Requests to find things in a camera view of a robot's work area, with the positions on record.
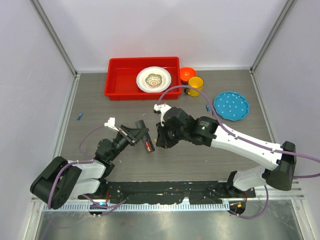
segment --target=white bowl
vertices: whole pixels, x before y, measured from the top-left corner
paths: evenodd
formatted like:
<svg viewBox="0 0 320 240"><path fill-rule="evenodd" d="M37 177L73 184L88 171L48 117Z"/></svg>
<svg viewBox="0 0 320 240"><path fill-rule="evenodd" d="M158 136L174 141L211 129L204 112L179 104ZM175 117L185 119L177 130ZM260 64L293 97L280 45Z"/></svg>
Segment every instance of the white bowl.
<svg viewBox="0 0 320 240"><path fill-rule="evenodd" d="M150 66L139 72L136 84L146 93L161 93L170 86L171 75L162 67Z"/></svg>

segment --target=red plastic tray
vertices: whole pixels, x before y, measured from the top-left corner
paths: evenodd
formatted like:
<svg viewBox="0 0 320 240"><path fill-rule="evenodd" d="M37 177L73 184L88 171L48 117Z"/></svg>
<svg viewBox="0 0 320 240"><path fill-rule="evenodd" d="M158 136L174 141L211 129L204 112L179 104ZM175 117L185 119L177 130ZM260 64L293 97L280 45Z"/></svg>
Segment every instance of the red plastic tray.
<svg viewBox="0 0 320 240"><path fill-rule="evenodd" d="M170 88L181 85L179 58L134 57L111 58L104 88L104 95L110 100L157 100L162 92L144 92L137 86L137 75L148 67L161 67L171 75ZM178 99L181 88L168 92L163 99Z"/></svg>

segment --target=blue toy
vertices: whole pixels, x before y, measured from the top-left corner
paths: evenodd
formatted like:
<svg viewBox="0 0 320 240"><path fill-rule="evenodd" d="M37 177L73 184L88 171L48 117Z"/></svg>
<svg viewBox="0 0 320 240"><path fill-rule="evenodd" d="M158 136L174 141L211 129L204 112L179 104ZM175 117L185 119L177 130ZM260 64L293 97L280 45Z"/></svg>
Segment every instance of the blue toy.
<svg viewBox="0 0 320 240"><path fill-rule="evenodd" d="M247 99L233 91L221 92L214 98L213 106L221 117L231 121L244 119L250 108Z"/></svg>
<svg viewBox="0 0 320 240"><path fill-rule="evenodd" d="M77 120L80 120L81 117L82 117L82 113L79 114L79 116L77 117Z"/></svg>

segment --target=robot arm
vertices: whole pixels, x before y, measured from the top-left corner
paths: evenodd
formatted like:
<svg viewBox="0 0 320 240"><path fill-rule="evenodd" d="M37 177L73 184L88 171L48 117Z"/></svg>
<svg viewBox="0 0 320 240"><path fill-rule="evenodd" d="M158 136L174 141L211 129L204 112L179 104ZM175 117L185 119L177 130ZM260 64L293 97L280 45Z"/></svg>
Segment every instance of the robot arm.
<svg viewBox="0 0 320 240"><path fill-rule="evenodd" d="M105 127L116 130L117 134L112 141L103 139L98 143L93 162L83 164L81 161L69 161L57 156L32 183L31 193L48 203L51 189L54 187L51 200L51 208L53 209L60 208L69 198L82 194L94 194L94 197L103 196L107 187L105 177L115 167L112 161L128 145L135 146L141 140L147 153L155 150L148 134L149 129L146 128L143 120L135 122L137 128L123 125L116 128L114 125L114 118L110 118L108 123L105 123ZM72 165L65 169L55 185L58 173L70 163Z"/></svg>
<svg viewBox="0 0 320 240"><path fill-rule="evenodd" d="M244 142L238 137L243 137L260 145L266 145L273 150L289 152L295 152L293 143L286 141L280 145L262 141L224 125L235 134L235 136L231 136L223 130L215 119L207 116L194 119L181 108L170 107L166 104L155 105L153 110L156 114L161 114L161 122L156 124L158 132L157 147L172 148L180 140L185 140L195 145L225 149L260 164L260 166L246 171L231 172L227 181L230 194L266 184L283 191L291 190L296 158L291 155L265 150Z"/></svg>

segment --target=dish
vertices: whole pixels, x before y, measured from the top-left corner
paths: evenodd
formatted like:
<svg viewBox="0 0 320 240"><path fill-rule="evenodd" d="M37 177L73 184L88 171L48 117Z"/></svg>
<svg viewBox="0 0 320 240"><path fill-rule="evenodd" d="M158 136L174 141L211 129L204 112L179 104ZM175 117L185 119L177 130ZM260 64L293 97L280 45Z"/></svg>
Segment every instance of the dish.
<svg viewBox="0 0 320 240"><path fill-rule="evenodd" d="M171 75L162 67L150 66L139 72L136 84L146 93L160 93L170 86Z"/></svg>
<svg viewBox="0 0 320 240"><path fill-rule="evenodd" d="M234 91L221 92L214 98L213 106L217 114L231 121L244 119L250 108L247 99Z"/></svg>

